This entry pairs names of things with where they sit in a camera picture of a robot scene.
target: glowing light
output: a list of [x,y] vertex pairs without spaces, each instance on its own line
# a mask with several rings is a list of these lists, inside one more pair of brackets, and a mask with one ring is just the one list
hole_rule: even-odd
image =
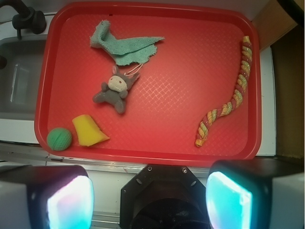
[[206,183],[206,204],[214,229],[249,229],[252,193],[221,172],[213,172]]
[[48,199],[50,229],[89,229],[93,215],[93,184],[78,176]]

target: plastic tray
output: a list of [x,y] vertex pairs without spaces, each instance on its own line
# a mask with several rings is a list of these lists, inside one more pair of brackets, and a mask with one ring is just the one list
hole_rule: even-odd
[[[92,102],[112,74],[114,60],[90,47],[102,20],[117,38],[164,36],[142,67],[124,115]],[[208,140],[194,144],[204,115],[231,100],[249,35],[253,66],[243,104],[217,120]],[[261,85],[257,33],[243,15],[178,5],[77,2],[60,10],[47,38],[35,116],[35,133],[48,152],[87,159],[208,167],[219,159],[252,158],[261,143]],[[136,64],[120,68],[128,71]],[[79,146],[72,119],[88,114],[111,139]],[[73,142],[52,151],[48,132],[65,127]]]

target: gray stuffed donkey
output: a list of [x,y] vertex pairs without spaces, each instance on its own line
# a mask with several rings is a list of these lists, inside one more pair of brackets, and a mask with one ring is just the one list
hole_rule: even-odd
[[102,83],[102,90],[93,97],[95,103],[107,102],[112,104],[119,114],[123,114],[126,110],[125,98],[128,90],[131,89],[134,82],[139,78],[140,74],[135,73],[131,78],[119,72],[115,65],[112,68],[113,76],[109,79],[108,84]]

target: striped rope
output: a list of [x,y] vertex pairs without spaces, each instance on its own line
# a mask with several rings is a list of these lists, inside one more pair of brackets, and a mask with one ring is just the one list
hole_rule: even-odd
[[247,89],[250,70],[252,65],[252,46],[249,36],[243,37],[242,46],[242,62],[235,90],[232,99],[218,109],[209,111],[202,119],[198,128],[197,140],[195,145],[201,147],[207,139],[209,128],[221,116],[230,114],[233,110],[238,108],[243,102],[243,96]]

